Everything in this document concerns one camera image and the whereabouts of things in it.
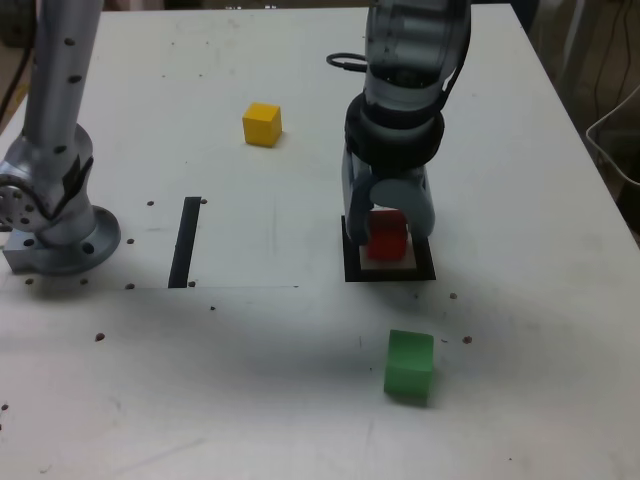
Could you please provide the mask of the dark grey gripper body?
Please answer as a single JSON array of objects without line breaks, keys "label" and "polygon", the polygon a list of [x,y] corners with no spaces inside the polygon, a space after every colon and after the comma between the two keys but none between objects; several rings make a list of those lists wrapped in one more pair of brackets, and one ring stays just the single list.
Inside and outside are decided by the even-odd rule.
[{"label": "dark grey gripper body", "polygon": [[407,170],[394,170],[385,168],[376,168],[367,164],[366,162],[356,159],[355,160],[355,177],[358,178],[362,175],[372,176],[376,182],[386,179],[406,180],[412,184],[418,185],[422,189],[427,188],[428,177],[426,168],[424,165],[418,168],[412,168]]}]

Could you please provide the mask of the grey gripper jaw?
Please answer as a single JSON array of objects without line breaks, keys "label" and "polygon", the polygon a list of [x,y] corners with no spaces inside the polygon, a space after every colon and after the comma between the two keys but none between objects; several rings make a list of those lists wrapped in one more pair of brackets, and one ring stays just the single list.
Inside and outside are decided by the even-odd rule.
[{"label": "grey gripper jaw", "polygon": [[399,210],[415,240],[425,240],[433,232],[435,210],[426,176],[380,180],[371,189],[371,201]]},{"label": "grey gripper jaw", "polygon": [[347,235],[355,245],[365,245],[368,242],[368,212],[373,208],[370,191],[374,176],[368,164],[345,148],[341,179]]}]

